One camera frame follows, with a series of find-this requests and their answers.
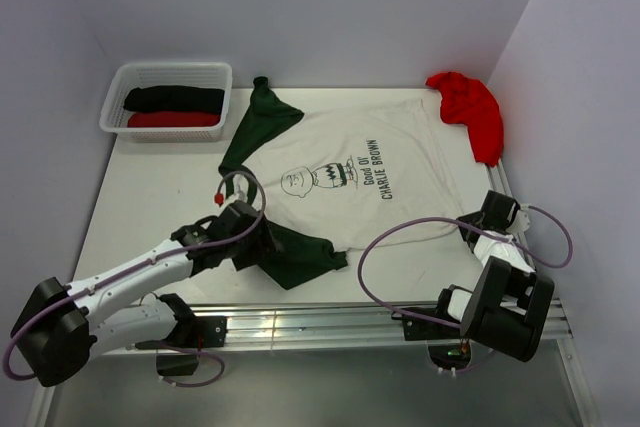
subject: cartoon head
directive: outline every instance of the cartoon head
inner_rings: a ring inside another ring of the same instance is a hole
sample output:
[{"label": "cartoon head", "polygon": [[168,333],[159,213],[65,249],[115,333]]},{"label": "cartoon head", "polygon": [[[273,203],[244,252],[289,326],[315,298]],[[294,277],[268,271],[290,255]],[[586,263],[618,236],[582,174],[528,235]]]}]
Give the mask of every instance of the cartoon head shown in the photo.
[{"label": "cartoon head", "polygon": [[280,185],[287,194],[304,197],[313,188],[313,175],[306,167],[297,167],[282,176]]}]

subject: white plastic basket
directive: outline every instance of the white plastic basket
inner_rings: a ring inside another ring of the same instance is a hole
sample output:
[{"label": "white plastic basket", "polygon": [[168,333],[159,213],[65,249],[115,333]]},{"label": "white plastic basket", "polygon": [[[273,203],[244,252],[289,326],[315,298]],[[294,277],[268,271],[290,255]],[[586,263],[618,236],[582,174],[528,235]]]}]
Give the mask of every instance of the white plastic basket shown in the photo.
[{"label": "white plastic basket", "polygon": [[[111,82],[100,114],[100,128],[135,142],[214,142],[220,139],[231,97],[231,66],[222,62],[144,62],[125,64]],[[136,87],[184,85],[224,90],[220,122],[211,127],[129,128],[133,112],[124,99]]]}]

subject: clothing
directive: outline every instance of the clothing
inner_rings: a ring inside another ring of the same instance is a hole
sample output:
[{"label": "clothing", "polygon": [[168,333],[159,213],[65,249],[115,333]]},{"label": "clothing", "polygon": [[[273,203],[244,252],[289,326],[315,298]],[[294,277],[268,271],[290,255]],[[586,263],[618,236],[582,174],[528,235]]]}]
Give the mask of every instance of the clothing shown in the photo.
[{"label": "clothing", "polygon": [[504,128],[500,107],[489,89],[456,72],[429,77],[426,85],[442,94],[442,121],[467,126],[476,162],[496,166],[504,147]]},{"label": "clothing", "polygon": [[220,122],[216,114],[201,112],[154,112],[151,114],[133,114],[127,122],[127,127],[211,127]]},{"label": "clothing", "polygon": [[123,109],[149,114],[152,112],[202,112],[220,115],[224,90],[201,89],[182,85],[160,85],[133,89],[124,100]]},{"label": "clothing", "polygon": [[[265,189],[266,215],[284,249],[277,261],[268,257],[259,264],[265,271],[280,263],[285,274],[308,269],[313,278],[346,265],[344,253],[335,250],[363,249],[381,232],[417,217],[461,215],[421,99],[303,113],[281,102],[266,78],[254,85],[219,170],[251,172]],[[240,183],[252,201],[256,189]],[[234,191],[233,182],[227,189]],[[383,245],[454,230],[428,224],[398,232]]]}]

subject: red garment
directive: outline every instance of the red garment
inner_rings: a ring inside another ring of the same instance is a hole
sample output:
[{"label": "red garment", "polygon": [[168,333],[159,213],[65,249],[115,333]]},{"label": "red garment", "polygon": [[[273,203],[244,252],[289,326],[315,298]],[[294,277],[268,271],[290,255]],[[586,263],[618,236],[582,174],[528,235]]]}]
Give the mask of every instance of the red garment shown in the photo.
[{"label": "red garment", "polygon": [[153,112],[136,113],[131,116],[127,127],[211,127],[220,122],[220,116],[202,112]]},{"label": "red garment", "polygon": [[427,79],[427,87],[442,94],[440,118],[447,124],[464,124],[476,162],[494,167],[504,147],[500,107],[489,89],[476,79],[445,72]]}]

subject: tabletop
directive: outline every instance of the tabletop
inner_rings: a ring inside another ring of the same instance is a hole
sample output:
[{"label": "tabletop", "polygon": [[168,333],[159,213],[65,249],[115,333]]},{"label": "tabletop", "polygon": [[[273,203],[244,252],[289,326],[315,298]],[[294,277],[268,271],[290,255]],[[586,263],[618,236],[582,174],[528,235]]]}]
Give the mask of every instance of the tabletop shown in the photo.
[{"label": "tabletop", "polygon": [[[479,210],[491,188],[484,164],[473,158],[466,127],[439,117],[440,94],[427,89],[274,89],[281,100],[311,112],[421,97],[465,212]],[[215,143],[116,143],[100,189],[74,280],[103,273],[137,257],[178,227],[216,214],[217,168],[249,105],[250,89],[234,89],[222,140]],[[258,267],[236,272],[230,260],[218,268],[166,286],[188,303],[287,304],[369,300],[356,279],[361,251],[349,266],[284,290]],[[367,258],[369,288],[389,301],[437,299],[450,284],[472,289],[482,266],[460,235],[376,248]]]}]

